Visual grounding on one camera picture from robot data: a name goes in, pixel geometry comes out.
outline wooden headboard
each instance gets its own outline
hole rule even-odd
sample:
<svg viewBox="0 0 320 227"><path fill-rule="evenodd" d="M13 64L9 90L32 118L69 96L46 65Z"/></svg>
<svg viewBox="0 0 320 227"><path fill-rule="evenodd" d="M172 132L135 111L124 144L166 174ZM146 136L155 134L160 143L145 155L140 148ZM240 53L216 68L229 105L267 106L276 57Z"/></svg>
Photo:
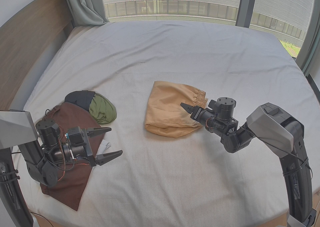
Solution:
<svg viewBox="0 0 320 227"><path fill-rule="evenodd" d="M37 59L70 25L66 0L34 0L0 27L0 110L7 110Z"/></svg>

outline wooden floor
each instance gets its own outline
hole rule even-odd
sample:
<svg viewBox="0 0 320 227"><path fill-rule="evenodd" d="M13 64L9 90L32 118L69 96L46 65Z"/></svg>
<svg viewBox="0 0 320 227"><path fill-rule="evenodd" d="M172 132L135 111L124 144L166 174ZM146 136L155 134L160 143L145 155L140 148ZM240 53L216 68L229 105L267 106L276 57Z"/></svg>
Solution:
<svg viewBox="0 0 320 227"><path fill-rule="evenodd" d="M316 215L316 222L313 225L313 227L320 227L320 218L319 218L319 212L320 212L320 191L318 191L316 194L313 195L312 198L312 207L314 209L316 209L317 211L317 215ZM54 227L67 227L67 226L62 226L59 225L57 223L55 223L54 221L50 221L52 225L50 225L50 223L48 223L48 221L40 216L35 215L35 217L38 219L39 225L40 227L52 227L52 225ZM276 227L278 225L282 225L282 226L287 226L287 216L286 214L277 217L274 220L271 220L269 222L266 222L262 225L259 225L259 227Z"/></svg>

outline olive green fabric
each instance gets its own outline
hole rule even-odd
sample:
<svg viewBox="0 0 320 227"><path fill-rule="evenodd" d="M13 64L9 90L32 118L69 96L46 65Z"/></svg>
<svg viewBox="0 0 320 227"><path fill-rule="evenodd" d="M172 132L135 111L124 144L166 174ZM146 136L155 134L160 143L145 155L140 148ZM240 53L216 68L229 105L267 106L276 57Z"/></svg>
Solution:
<svg viewBox="0 0 320 227"><path fill-rule="evenodd" d="M95 93L89 106L89 113L100 124L109 124L117 117L114 105L101 94Z"/></svg>

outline bed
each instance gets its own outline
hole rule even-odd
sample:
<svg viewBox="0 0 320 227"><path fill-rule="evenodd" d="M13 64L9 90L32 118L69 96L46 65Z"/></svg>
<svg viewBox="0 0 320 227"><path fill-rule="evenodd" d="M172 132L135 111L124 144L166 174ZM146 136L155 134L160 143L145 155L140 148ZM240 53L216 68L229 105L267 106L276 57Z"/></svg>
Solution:
<svg viewBox="0 0 320 227"><path fill-rule="evenodd" d="M144 129L156 80L184 83L206 97L232 97L242 125L258 105L279 105L305 125L320 189L319 103L272 34L195 21L128 21L75 28L24 109L34 122L75 90L106 96L118 117L105 135L116 160L93 168L78 211L42 194L14 155L29 209L64 226L257 226L288 210L279 159L257 139L230 154L203 128L180 138Z"/></svg>

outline brown clothing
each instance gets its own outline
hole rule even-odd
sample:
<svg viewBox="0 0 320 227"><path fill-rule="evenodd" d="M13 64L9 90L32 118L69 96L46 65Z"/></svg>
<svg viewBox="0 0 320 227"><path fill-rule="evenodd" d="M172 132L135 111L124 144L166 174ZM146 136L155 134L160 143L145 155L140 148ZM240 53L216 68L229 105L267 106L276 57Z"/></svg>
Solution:
<svg viewBox="0 0 320 227"><path fill-rule="evenodd" d="M174 138L197 130L201 124L192 120L180 103L205 108L205 94L190 85L155 81L146 108L145 129Z"/></svg>
<svg viewBox="0 0 320 227"><path fill-rule="evenodd" d="M62 143L65 143L66 138L64 134L68 132L69 128L75 126L79 126L80 128L100 127L89 112L69 102L55 106L46 117L52 117L63 128L63 130L60 128ZM103 135L89 138L94 156L97 154L102 139ZM82 193L85 190L91 173L90 165L79 165L80 163L87 162L82 160L76 161L73 169L65 171L64 177L54 187L49 188L41 184L42 193L55 198L77 211ZM67 163L66 169L69 169L71 166L72 164ZM62 177L62 174L63 171L58 170L58 179Z"/></svg>

